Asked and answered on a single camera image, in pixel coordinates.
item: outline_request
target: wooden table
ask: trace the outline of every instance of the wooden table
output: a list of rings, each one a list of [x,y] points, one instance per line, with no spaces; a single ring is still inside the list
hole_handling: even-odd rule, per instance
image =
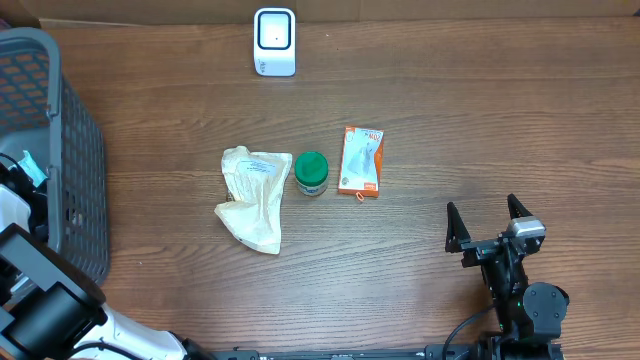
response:
[[[302,24],[286,79],[255,74],[249,25],[51,33],[106,138],[124,314],[216,350],[442,343],[489,302],[445,205],[488,238],[513,192],[548,227],[530,280],[571,295],[568,358],[640,357],[638,18]],[[386,131],[377,200],[336,194],[347,124]],[[318,199],[289,177],[279,256],[214,215],[241,144],[329,159]]]

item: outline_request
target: orange and white box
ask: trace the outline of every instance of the orange and white box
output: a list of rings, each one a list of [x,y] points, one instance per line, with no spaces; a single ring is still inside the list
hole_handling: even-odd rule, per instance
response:
[[[342,147],[338,192],[378,197],[384,158],[384,132],[347,126]]]

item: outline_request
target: perforated basket wall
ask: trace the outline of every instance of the perforated basket wall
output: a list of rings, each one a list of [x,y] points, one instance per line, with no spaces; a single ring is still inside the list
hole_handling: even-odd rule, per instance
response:
[[[102,283],[110,265],[104,141],[64,79],[54,40],[36,29],[0,31],[0,152],[31,153],[49,177],[49,247]],[[15,301],[30,291],[16,279]]]

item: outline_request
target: white plastic bag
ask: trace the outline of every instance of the white plastic bag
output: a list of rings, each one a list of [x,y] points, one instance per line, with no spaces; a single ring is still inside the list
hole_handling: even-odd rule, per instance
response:
[[[291,154],[251,153],[244,146],[222,156],[233,201],[219,204],[215,213],[236,239],[256,251],[280,253],[280,203],[291,162]]]

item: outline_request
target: black cable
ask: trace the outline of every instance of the black cable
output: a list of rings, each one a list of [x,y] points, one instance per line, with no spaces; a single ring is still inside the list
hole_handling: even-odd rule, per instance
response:
[[[100,351],[102,350],[109,350],[112,351],[116,354],[120,354],[130,360],[143,360],[142,358],[139,358],[135,355],[133,355],[132,353],[126,351],[126,350],[122,350],[119,347],[113,346],[113,345],[109,345],[109,344],[105,344],[102,342],[95,342],[95,343],[88,343],[88,344],[84,344],[81,346],[78,346],[77,348],[71,350],[71,352],[69,354],[67,354],[67,358],[71,358],[73,357],[73,355],[83,351],[83,350],[87,350],[87,349],[93,349],[93,348],[98,348]]]
[[[491,304],[491,306],[473,314],[470,318],[463,321],[460,325],[458,325],[458,327],[453,329],[453,331],[447,338],[447,341],[445,341],[444,345],[442,346],[442,360],[447,360],[447,348],[449,347],[449,344],[451,344],[451,341],[453,340],[453,338],[458,334],[458,332],[460,332],[460,330],[462,330],[465,326],[473,323],[474,321],[478,320],[480,317],[482,317],[489,311],[493,310],[495,307],[496,307],[496,304]]]
[[[22,167],[20,166],[20,164],[18,164],[18,162],[16,161],[16,159],[12,158],[11,156],[5,154],[5,153],[0,153],[0,157],[3,157],[9,161],[11,161],[12,163],[14,163],[16,165],[16,167],[18,169],[22,169]]]

